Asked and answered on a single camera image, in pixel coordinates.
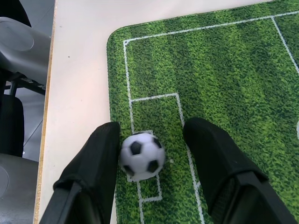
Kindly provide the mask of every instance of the mini soccer field mat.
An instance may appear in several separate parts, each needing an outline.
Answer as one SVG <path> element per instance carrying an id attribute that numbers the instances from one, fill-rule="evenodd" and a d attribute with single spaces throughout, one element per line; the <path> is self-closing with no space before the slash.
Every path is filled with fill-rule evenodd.
<path id="1" fill-rule="evenodd" d="M 213 223 L 184 121 L 226 130 L 299 221 L 299 1 L 120 28 L 107 44 L 110 113 L 121 139 L 153 132 L 166 162 L 154 178 L 117 173 L 119 224 Z"/>

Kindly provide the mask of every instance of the soccer ball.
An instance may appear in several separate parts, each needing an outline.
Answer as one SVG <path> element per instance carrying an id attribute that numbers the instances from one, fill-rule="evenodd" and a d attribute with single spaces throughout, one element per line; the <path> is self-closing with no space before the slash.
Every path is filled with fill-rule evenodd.
<path id="1" fill-rule="evenodd" d="M 152 134 L 137 133 L 126 138 L 122 144 L 120 166 L 133 180 L 154 177 L 164 162 L 165 150 Z"/>

